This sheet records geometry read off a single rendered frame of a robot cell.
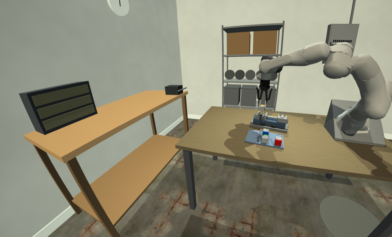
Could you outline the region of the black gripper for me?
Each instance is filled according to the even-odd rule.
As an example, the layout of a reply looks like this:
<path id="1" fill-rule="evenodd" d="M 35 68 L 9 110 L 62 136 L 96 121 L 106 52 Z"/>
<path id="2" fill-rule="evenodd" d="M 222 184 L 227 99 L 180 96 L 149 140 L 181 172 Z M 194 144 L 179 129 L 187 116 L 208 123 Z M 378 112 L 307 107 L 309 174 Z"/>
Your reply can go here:
<path id="1" fill-rule="evenodd" d="M 260 97 L 258 97 L 259 96 L 259 88 L 261 89 Z M 269 88 L 270 88 L 270 93 L 269 93 L 269 97 L 268 97 L 267 92 L 268 92 Z M 266 93 L 265 108 L 266 108 L 267 101 L 270 100 L 271 91 L 273 90 L 273 88 L 270 87 L 270 80 L 260 80 L 260 86 L 257 87 L 256 89 L 257 89 L 257 99 L 259 99 L 259 107 L 261 106 L 262 93 L 263 93 L 263 91 L 265 91 L 265 93 Z"/>

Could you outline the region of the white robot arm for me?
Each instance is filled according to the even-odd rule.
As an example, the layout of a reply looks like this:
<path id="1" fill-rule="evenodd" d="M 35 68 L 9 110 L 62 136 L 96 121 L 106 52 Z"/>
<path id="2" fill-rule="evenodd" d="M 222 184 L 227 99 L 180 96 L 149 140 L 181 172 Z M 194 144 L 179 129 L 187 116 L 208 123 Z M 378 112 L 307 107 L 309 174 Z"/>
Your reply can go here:
<path id="1" fill-rule="evenodd" d="M 336 118 L 337 125 L 345 134 L 368 134 L 370 119 L 386 116 L 392 102 L 392 82 L 384 79 L 377 62 L 369 54 L 352 58 L 353 46 L 348 42 L 327 45 L 317 42 L 284 56 L 263 56 L 259 64 L 261 80 L 271 79 L 283 66 L 308 66 L 325 61 L 323 73 L 331 79 L 352 74 L 360 90 L 360 100 Z"/>

